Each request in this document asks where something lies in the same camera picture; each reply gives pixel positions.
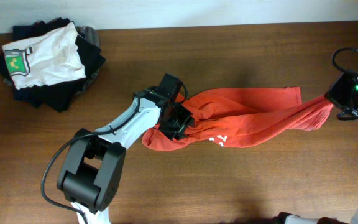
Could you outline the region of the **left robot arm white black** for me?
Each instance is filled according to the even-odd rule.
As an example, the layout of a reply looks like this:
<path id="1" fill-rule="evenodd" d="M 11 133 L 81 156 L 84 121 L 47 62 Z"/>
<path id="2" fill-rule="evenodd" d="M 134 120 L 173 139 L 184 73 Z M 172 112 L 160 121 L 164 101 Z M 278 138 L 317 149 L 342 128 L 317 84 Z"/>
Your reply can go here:
<path id="1" fill-rule="evenodd" d="M 178 99 L 179 90 L 153 86 L 134 93 L 120 116 L 95 131 L 79 130 L 59 152 L 67 155 L 57 188 L 70 202 L 79 223 L 109 223 L 108 207 L 121 179 L 127 150 L 150 128 L 179 140 L 192 122 Z"/>

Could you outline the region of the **orange red t-shirt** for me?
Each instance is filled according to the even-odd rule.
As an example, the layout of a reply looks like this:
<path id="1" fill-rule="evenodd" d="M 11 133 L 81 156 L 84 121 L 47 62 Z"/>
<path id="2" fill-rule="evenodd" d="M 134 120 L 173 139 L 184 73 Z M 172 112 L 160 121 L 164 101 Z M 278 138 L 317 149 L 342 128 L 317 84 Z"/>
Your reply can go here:
<path id="1" fill-rule="evenodd" d="M 143 135 L 142 144 L 155 151 L 174 151 L 197 141 L 221 147 L 261 144 L 288 129 L 314 131 L 328 119 L 333 104 L 323 96 L 303 102 L 298 87 L 216 88 L 189 99 L 178 95 L 195 122 L 185 138 L 169 140 L 157 128 Z"/>

